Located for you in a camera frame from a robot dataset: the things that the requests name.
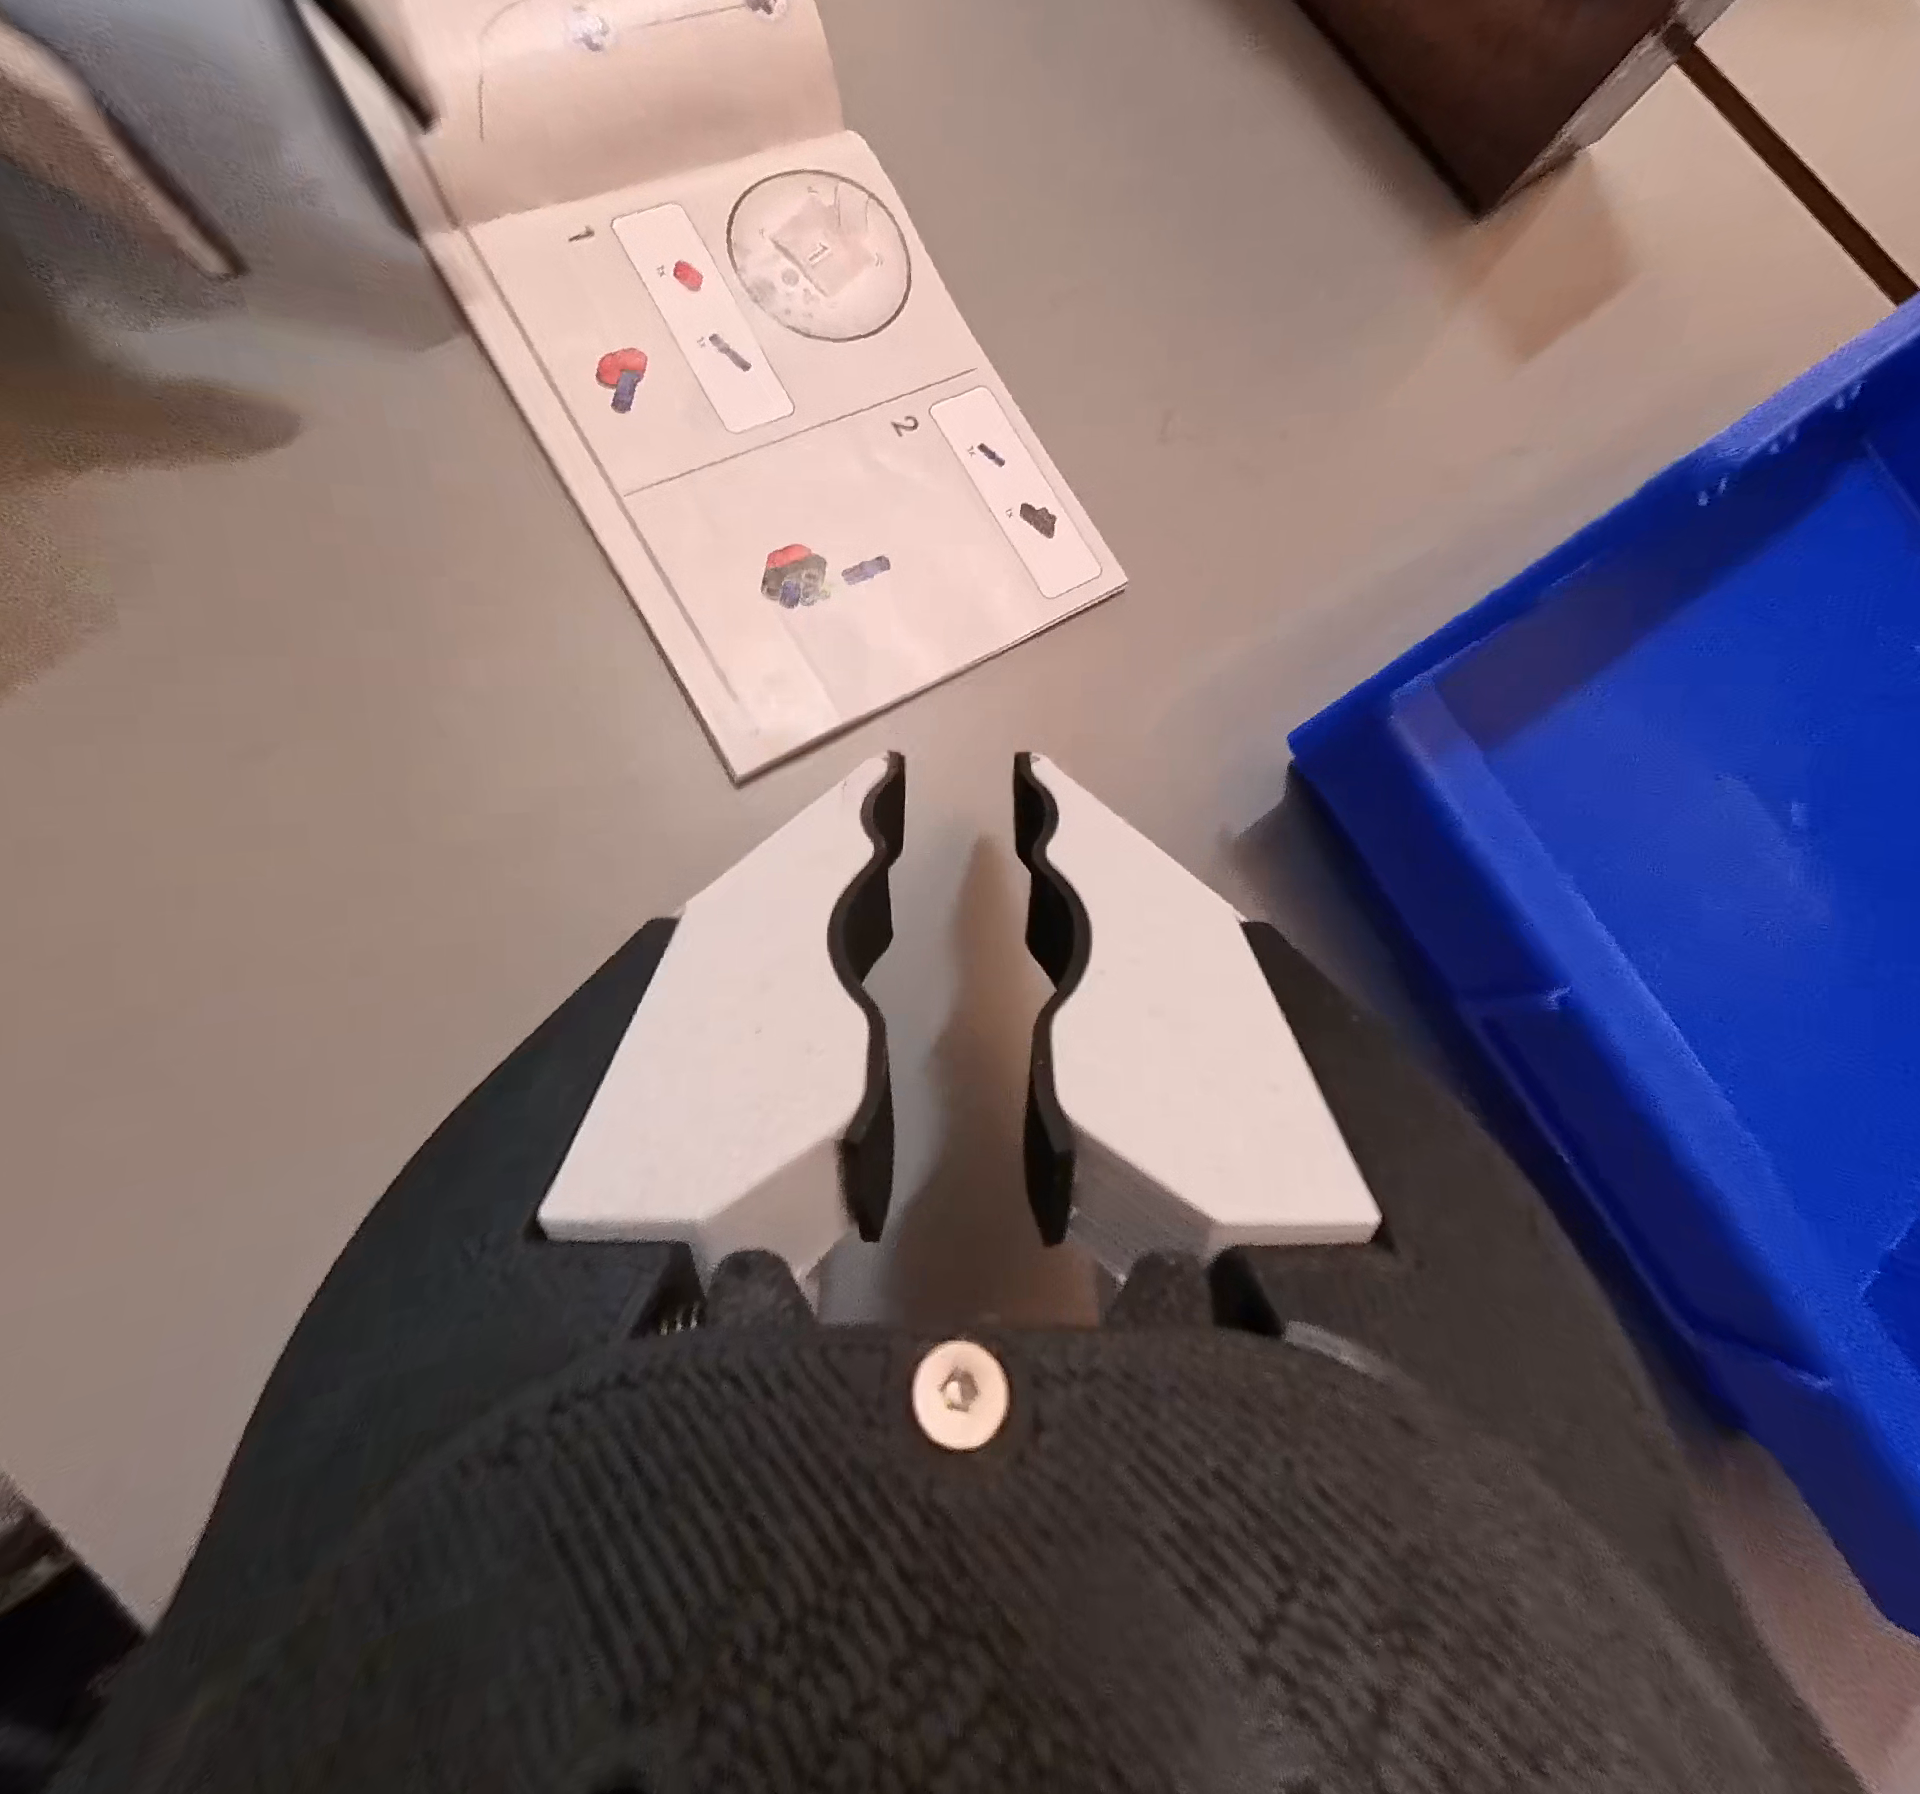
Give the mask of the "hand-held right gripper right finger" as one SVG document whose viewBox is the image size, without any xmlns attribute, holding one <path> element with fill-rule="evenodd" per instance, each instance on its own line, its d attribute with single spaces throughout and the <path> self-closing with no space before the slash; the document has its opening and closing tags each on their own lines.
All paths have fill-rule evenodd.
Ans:
<svg viewBox="0 0 1920 1794">
<path fill-rule="evenodd" d="M 1032 1223 L 1116 1284 L 1151 1256 L 1349 1250 L 1383 1207 L 1286 1018 L 1278 933 L 1055 758 L 1012 763 L 1034 1016 L 1021 1159 Z"/>
</svg>

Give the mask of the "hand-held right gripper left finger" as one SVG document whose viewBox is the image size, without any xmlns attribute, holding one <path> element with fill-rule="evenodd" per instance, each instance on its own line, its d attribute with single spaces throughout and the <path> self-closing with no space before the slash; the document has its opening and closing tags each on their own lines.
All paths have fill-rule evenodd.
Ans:
<svg viewBox="0 0 1920 1794">
<path fill-rule="evenodd" d="M 538 1207 L 557 1243 L 684 1245 L 803 1282 L 890 1217 L 897 1118 L 866 979 L 894 942 L 904 756 L 850 773 L 697 892 Z"/>
</svg>

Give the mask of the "lego instruction booklet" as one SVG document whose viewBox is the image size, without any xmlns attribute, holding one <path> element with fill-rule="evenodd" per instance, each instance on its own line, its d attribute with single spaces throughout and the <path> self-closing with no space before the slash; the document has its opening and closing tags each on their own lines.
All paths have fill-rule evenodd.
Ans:
<svg viewBox="0 0 1920 1794">
<path fill-rule="evenodd" d="M 817 0 L 397 4 L 422 245 L 735 778 L 1122 591 Z"/>
</svg>

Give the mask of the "blue plastic storage bin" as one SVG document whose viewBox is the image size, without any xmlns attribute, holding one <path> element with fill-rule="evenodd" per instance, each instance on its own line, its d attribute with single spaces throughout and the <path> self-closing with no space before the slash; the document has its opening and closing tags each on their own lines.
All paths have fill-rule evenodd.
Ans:
<svg viewBox="0 0 1920 1794">
<path fill-rule="evenodd" d="M 1916 1634 L 1916 302 L 1289 750 L 1497 1132 Z"/>
</svg>

